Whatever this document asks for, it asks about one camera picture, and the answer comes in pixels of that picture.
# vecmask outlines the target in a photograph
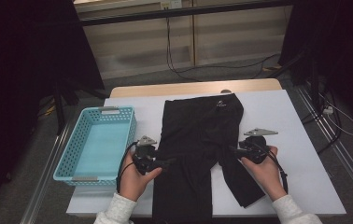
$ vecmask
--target small logo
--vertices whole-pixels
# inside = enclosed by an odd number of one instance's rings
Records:
[[[223,101],[219,101],[219,102],[217,103],[217,106],[218,106],[218,107],[224,107],[224,106],[226,106],[226,105],[223,104]]]

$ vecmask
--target metal bar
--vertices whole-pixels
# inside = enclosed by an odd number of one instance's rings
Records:
[[[302,0],[268,0],[268,1],[263,0],[263,1],[219,5],[219,6],[208,6],[208,7],[185,7],[185,8],[176,8],[176,9],[169,9],[169,10],[152,11],[152,12],[142,12],[142,13],[135,13],[135,14],[129,14],[129,15],[121,15],[121,16],[88,18],[88,19],[82,19],[80,21],[80,24],[83,26],[92,26],[92,25],[118,23],[118,22],[125,22],[125,21],[144,21],[144,20],[153,20],[153,19],[160,19],[160,18],[191,16],[191,15],[199,15],[199,14],[239,11],[239,10],[248,10],[248,9],[256,9],[256,8],[266,8],[266,7],[284,7],[284,6],[290,6],[290,5],[296,4],[298,2],[302,2]]]
[[[300,95],[302,97],[302,100],[304,101],[304,104],[307,106],[307,109],[310,111],[315,111],[313,106],[310,104],[310,97],[307,91],[302,91],[299,89]],[[327,120],[325,120],[323,117],[317,119],[317,125],[320,128],[320,130],[324,133],[325,137],[329,142],[331,142],[332,137],[335,134],[335,131],[332,129],[331,125],[328,123]],[[345,146],[340,140],[337,140],[334,145],[333,145],[333,151],[335,152],[336,156],[339,158],[340,162],[344,165],[346,168],[348,174],[351,176],[353,180],[353,159],[346,150]]]
[[[54,142],[53,148],[52,148],[51,153],[49,155],[49,159],[46,163],[46,166],[43,170],[42,175],[40,176],[39,182],[36,185],[33,196],[31,197],[31,200],[28,203],[27,208],[25,209],[25,212],[22,216],[20,224],[33,224],[33,223],[35,223],[35,219],[36,219],[36,216],[39,212],[40,205],[42,204],[42,201],[45,198],[46,191],[49,186],[49,181],[52,177],[52,174],[55,170],[55,167],[57,166],[56,159],[62,153],[62,146],[64,145],[64,143],[66,141],[66,136],[73,129],[73,125],[71,124],[72,123],[71,119],[74,117],[75,113],[76,113],[76,109],[74,109],[73,112],[71,112],[69,120],[68,120],[62,134],[58,135],[55,142]]]

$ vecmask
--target cabinet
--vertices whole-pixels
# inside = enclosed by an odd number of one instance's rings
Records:
[[[160,0],[77,0],[82,20],[156,12]],[[184,0],[184,8],[227,6],[247,0]],[[281,7],[225,11],[170,18],[170,49],[175,68],[266,57],[279,53],[290,1]],[[102,79],[167,70],[165,18],[85,26]]]

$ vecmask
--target white sleeve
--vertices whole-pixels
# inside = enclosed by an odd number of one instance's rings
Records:
[[[290,195],[275,200],[273,208],[282,224],[322,223],[316,215],[304,213]]]
[[[131,224],[133,222],[129,219],[135,207],[136,202],[115,193],[110,206],[97,214],[94,224]]]

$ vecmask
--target black cable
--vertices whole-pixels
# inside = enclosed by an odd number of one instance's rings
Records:
[[[121,175],[122,175],[122,173],[124,172],[125,168],[127,168],[127,166],[131,165],[131,164],[128,164],[123,170],[121,170],[122,167],[123,167],[123,164],[124,164],[124,160],[126,159],[127,153],[130,151],[131,147],[132,147],[132,146],[136,146],[137,143],[138,143],[138,142],[132,142],[132,143],[124,150],[124,154],[123,154],[123,157],[121,158],[120,165],[119,165],[118,177],[116,178],[116,191],[117,191],[118,193],[120,192]]]
[[[258,75],[261,74],[261,70],[263,68],[263,64],[264,62],[266,62],[267,60],[275,57],[275,56],[279,56],[280,54],[277,53],[277,54],[273,54],[271,56],[268,56],[266,57],[265,59],[262,59],[260,60],[259,62],[256,62],[256,63],[253,63],[253,64],[248,64],[248,65],[242,65],[242,66],[225,66],[225,65],[205,65],[205,66],[194,66],[192,68],[188,68],[188,69],[185,69],[185,70],[181,70],[181,71],[177,71],[174,67],[174,63],[173,63],[173,59],[172,59],[172,54],[171,54],[171,39],[170,39],[170,33],[171,33],[171,28],[170,28],[170,20],[169,18],[166,18],[166,21],[167,21],[167,65],[168,65],[168,68],[174,72],[175,74],[177,74],[179,77],[181,78],[185,78],[185,79],[188,79],[188,80],[193,80],[193,81],[197,81],[197,82],[201,82],[201,80],[198,80],[196,78],[191,78],[191,77],[183,77],[182,75],[180,75],[181,73],[186,73],[186,72],[189,72],[191,70],[194,70],[194,69],[201,69],[201,68],[246,68],[246,67],[251,67],[251,66],[254,66],[254,65],[257,65],[257,64],[260,64],[261,65],[261,69],[260,71],[258,72],[258,74],[256,74],[255,76],[251,77],[250,79],[253,79],[255,77],[257,77]]]
[[[174,72],[175,74],[177,74],[179,77],[187,79],[187,80],[192,80],[192,81],[197,81],[197,82],[201,82],[201,80],[198,80],[196,78],[191,78],[191,77],[183,77],[182,75],[179,74],[179,72],[175,69],[174,64],[173,64],[173,57],[171,55],[171,40],[170,40],[170,19],[166,18],[167,21],[167,65],[168,68]]]
[[[285,173],[284,169],[279,164],[278,159],[276,158],[276,155],[271,150],[262,148],[256,143],[250,142],[250,144],[254,145],[257,148],[260,148],[261,151],[265,152],[267,157],[269,157],[275,163],[275,165],[278,167],[279,174],[281,175],[282,187],[284,188],[284,191],[288,193],[288,181],[287,181],[288,175]]]
[[[126,165],[126,167],[124,167],[123,171],[121,171],[120,177],[122,177],[123,174],[124,174],[124,171],[126,171],[126,169],[127,169],[129,166],[133,165],[133,164],[134,164],[134,162],[132,161],[132,162],[130,162],[128,165]]]
[[[329,93],[331,94],[331,98],[332,98],[332,103],[334,106],[336,106],[336,101],[334,99],[334,95],[333,95],[333,92],[331,90],[329,90]],[[339,112],[337,110],[335,110],[333,112],[333,115],[335,117],[335,120],[336,120],[336,124],[337,126],[339,127],[342,127],[342,123],[341,123],[341,120],[340,120],[340,116],[339,116]],[[323,153],[326,149],[328,149],[331,145],[333,145],[339,138],[340,138],[340,135],[342,134],[342,131],[338,128],[334,134],[334,137],[333,139],[325,146],[323,147],[322,149],[318,150],[317,151],[317,154],[320,155],[321,153]]]
[[[313,118],[311,118],[310,120],[306,120],[306,121],[302,121],[302,125],[308,124],[313,122],[314,120],[319,119],[319,117],[322,115],[322,113],[315,115]]]

